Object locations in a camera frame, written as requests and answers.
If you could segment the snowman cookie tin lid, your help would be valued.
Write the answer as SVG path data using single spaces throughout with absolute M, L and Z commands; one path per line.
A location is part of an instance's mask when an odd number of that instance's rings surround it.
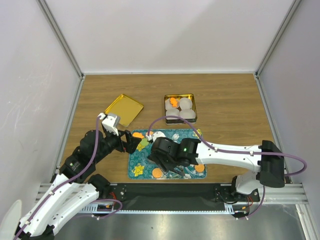
M 115 114 L 120 117 L 119 124 L 128 127 L 144 105 L 126 94 L 120 94 L 106 109 L 105 114 Z

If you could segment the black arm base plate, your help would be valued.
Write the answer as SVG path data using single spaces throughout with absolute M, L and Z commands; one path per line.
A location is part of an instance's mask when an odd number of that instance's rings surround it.
M 249 195 L 219 183 L 118 183 L 108 187 L 99 200 L 112 198 L 123 211 L 218 211 L 224 204 L 258 203 L 257 189 Z

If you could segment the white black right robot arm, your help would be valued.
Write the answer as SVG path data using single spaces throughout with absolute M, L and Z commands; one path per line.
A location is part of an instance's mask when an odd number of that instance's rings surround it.
M 260 187 L 283 188 L 285 164 L 280 149 L 269 140 L 260 145 L 236 146 L 204 142 L 184 138 L 174 142 L 167 137 L 158 137 L 153 142 L 149 156 L 164 173 L 184 173 L 179 167 L 190 165 L 225 165 L 247 169 L 243 175 L 232 179 L 230 195 L 242 201 Z

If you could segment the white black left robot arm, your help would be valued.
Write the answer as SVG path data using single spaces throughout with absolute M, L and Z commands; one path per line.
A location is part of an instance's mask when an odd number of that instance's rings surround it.
M 114 150 L 132 154 L 140 142 L 141 138 L 128 130 L 117 134 L 98 129 L 86 132 L 46 193 L 19 220 L 13 238 L 52 240 L 82 208 L 96 200 L 107 199 L 110 182 L 100 174 L 93 174 L 96 164 Z

